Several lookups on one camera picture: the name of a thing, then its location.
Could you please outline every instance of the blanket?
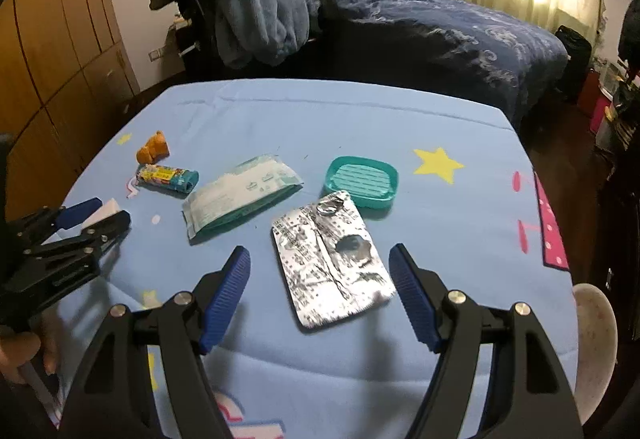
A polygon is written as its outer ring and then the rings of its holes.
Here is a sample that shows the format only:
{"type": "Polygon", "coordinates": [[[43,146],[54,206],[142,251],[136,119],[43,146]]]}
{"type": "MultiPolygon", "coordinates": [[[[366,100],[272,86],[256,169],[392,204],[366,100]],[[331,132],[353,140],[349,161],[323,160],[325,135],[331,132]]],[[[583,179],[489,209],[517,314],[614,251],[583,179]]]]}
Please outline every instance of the blanket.
{"type": "Polygon", "coordinates": [[[514,127],[568,55],[551,32],[463,0],[321,0],[332,77],[499,108],[514,127]]]}
{"type": "Polygon", "coordinates": [[[306,43],[319,0],[214,0],[218,52],[240,69],[253,57],[276,66],[306,43]]]}

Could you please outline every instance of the teal soap dish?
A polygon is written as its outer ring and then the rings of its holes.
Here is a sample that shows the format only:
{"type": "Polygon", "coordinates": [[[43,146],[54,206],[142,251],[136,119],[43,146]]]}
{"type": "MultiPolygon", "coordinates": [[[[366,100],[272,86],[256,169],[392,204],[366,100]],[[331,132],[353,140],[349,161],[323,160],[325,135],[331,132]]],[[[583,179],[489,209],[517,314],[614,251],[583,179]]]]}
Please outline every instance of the teal soap dish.
{"type": "Polygon", "coordinates": [[[398,172],[390,164],[364,157],[334,159],[326,171],[324,189],[347,190],[359,208],[384,210],[391,206],[398,191],[398,172]]]}

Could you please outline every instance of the wet wipes package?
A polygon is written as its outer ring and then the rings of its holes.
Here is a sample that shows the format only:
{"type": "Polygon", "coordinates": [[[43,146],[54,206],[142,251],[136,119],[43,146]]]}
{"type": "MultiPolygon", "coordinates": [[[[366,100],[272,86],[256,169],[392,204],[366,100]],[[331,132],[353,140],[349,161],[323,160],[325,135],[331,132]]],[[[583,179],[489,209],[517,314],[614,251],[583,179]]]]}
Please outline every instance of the wet wipes package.
{"type": "Polygon", "coordinates": [[[395,294],[348,192],[292,210],[271,229],[291,302],[307,329],[356,315],[395,294]]]}
{"type": "Polygon", "coordinates": [[[249,215],[302,188],[302,179],[277,156],[260,155],[193,191],[182,204],[190,239],[249,215]]]}

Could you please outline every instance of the black trash bin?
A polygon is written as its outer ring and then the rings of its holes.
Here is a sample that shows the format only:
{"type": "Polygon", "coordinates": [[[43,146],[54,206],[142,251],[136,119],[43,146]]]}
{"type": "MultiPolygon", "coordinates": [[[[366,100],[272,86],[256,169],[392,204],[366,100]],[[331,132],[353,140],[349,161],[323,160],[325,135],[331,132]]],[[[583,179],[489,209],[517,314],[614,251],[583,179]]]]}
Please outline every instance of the black trash bin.
{"type": "Polygon", "coordinates": [[[584,80],[587,78],[589,61],[591,60],[591,44],[579,32],[565,25],[558,28],[556,37],[562,42],[570,58],[564,74],[556,86],[564,94],[567,101],[575,103],[584,85],[584,80]]]}

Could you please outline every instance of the orange object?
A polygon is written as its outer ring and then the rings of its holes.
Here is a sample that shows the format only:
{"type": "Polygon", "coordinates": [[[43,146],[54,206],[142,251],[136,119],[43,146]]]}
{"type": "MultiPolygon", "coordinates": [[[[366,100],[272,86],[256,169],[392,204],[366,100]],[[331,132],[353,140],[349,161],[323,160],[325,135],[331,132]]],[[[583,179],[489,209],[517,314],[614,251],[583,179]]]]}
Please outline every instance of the orange object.
{"type": "Polygon", "coordinates": [[[136,160],[140,164],[155,164],[159,159],[169,155],[169,145],[164,134],[158,130],[149,138],[146,145],[136,153],[136,160]]]}
{"type": "Polygon", "coordinates": [[[590,70],[578,96],[578,109],[583,114],[591,116],[600,96],[600,73],[590,70]]]}

